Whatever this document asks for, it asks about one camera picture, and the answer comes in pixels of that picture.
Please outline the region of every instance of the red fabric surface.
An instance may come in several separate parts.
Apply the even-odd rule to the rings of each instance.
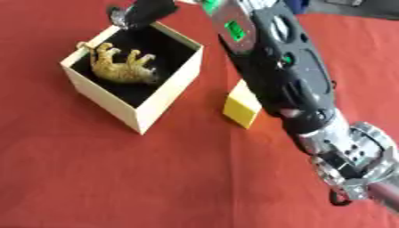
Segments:
[[[246,131],[221,115],[238,77],[196,6],[164,22],[207,47],[201,74],[148,134],[77,94],[58,61],[108,26],[110,2],[0,2],[0,227],[399,225],[370,201],[330,206],[279,120],[262,113]],[[399,140],[399,24],[300,20],[338,81],[348,119]]]

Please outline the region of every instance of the cardboard box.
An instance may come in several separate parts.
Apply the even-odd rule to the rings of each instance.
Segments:
[[[63,60],[61,66],[79,93],[139,134],[144,134],[200,73],[204,47],[158,22],[139,31],[111,26],[88,44],[96,47],[104,42],[122,50],[114,62],[124,62],[132,49],[155,54],[157,59],[149,67],[157,68],[163,83],[116,84],[98,78],[91,71],[84,47]]]

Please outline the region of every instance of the leopard figurine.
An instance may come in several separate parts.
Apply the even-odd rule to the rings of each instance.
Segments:
[[[137,59],[139,50],[132,50],[128,55],[126,63],[114,63],[112,57],[121,53],[121,50],[114,48],[111,43],[103,43],[96,50],[86,42],[77,44],[77,48],[85,47],[90,52],[90,65],[93,73],[100,78],[116,83],[144,83],[154,85],[159,82],[156,76],[156,69],[147,69],[145,64],[155,60],[155,55],[146,54]]]

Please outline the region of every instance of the yellow cube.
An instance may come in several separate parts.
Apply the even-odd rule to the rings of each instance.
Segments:
[[[224,115],[248,129],[261,109],[262,105],[241,80],[227,97]]]

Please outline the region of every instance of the green light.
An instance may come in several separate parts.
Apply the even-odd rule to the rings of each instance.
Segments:
[[[291,59],[291,57],[289,57],[289,56],[283,57],[283,60],[284,60],[285,62],[287,62],[288,64],[291,64],[291,63],[292,63],[292,59]]]
[[[219,5],[220,0],[203,0],[202,1],[202,8],[207,14],[212,14],[212,12],[217,8]]]
[[[239,42],[244,36],[247,35],[235,20],[225,23],[224,27],[227,28],[227,30],[229,30],[230,35],[232,36],[235,42]]]

